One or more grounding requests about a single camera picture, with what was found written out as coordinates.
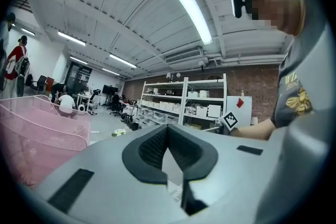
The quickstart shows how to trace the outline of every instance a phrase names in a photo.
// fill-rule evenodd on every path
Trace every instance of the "pink mesh basket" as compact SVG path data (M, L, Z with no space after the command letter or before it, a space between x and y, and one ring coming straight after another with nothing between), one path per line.
M89 145L90 115L44 95L0 100L1 150L15 180L35 188Z

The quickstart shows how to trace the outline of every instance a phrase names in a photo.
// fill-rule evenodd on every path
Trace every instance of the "fluorescent ceiling light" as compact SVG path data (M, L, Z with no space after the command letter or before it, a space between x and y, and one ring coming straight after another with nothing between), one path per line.
M107 69L105 69L105 68L103 68L102 70L104 70L104 71L106 71L106 72L110 72L110 73L115 74L115 75L117 75L117 76L120 76L118 73L112 72L112 71L107 70Z
M127 62L127 61L125 61L125 60L123 60L123 59L121 59L121 58L119 58L119 57L117 57L117 56L115 56L115 55L113 55L113 54L110 54L110 57L113 58L113 59L115 59L115 60L118 60L118 61L120 61L120 62L123 62L123 63L125 63L126 65L129 65L130 67L137 68L137 67L136 67L135 65L133 65L132 63Z
M79 40L79 39L76 39L76 38L74 38L74 37L70 37L70 36L68 36L68 35L66 35L66 34L63 34L62 32L58 32L58 35L61 36L61 37L66 38L66 39L69 39L69 40L71 40L71 41L73 41L73 42L76 42L76 43L78 43L78 44L81 44L81 45L83 45L83 46L86 45L85 42L83 42L83 41L81 41L81 40Z
M196 0L179 0L193 21L204 45L212 43L212 37Z
M78 59L76 59L75 57L72 57L72 56L70 56L70 58L71 58L72 60L75 60L75 61L77 61L77 62L81 62L81 63L83 63L84 65L87 65L87 64L88 64L87 62L84 62L84 61L78 60Z
M23 32L26 32L26 33L28 33L28 34L31 34L31 35L35 35L33 32L30 32L30 31L28 31L27 29L25 29L25 28L21 28L22 29L22 31Z

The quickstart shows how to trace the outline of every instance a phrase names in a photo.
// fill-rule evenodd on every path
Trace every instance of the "person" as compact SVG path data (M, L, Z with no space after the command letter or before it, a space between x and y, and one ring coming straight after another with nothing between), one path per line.
M119 95L117 92L115 92L112 97L112 104L119 104Z
M8 55L4 70L4 84L1 99L15 98L17 95L16 82L23 60L27 57L27 37L21 36L19 45Z
M319 0L245 0L245 6L252 19L264 20L294 38L279 66L278 95L272 116L231 132L233 136L267 140L276 128L288 126L297 116L313 109L295 69L319 40L327 19Z
M5 20L0 23L0 60L6 55L9 44L9 31L15 22L15 14L9 13Z
M64 83L57 83L51 87L51 102L54 103L55 99L60 97L60 94L63 92L68 92L69 88Z
M0 23L0 90L3 90L5 81L5 65L7 60L6 50L9 44L9 31L15 22L15 14L9 13Z
M59 104L59 110L63 112L60 113L61 115L70 116L71 118L76 115L76 112L73 110L76 109L75 101L67 92L62 92L60 98L55 101L55 104Z

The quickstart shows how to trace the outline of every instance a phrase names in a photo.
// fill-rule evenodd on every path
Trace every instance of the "brick wall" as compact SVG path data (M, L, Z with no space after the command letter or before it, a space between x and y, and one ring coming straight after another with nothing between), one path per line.
M277 98L277 65L217 68L204 70L203 73L185 72L181 74L180 81L183 81L184 77L189 77L189 81L206 80L210 76L222 77L223 73L226 73L227 95L240 95L241 90L244 90L245 96L252 97L252 116L258 117L259 122L272 115ZM141 98L145 81L147 83L166 82L166 77L126 81L122 94L131 100Z

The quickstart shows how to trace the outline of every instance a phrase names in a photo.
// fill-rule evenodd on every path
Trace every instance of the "doorway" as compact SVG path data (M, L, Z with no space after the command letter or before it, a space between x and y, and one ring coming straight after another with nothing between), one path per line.
M87 88L92 69L72 62L65 80L72 94L84 92Z

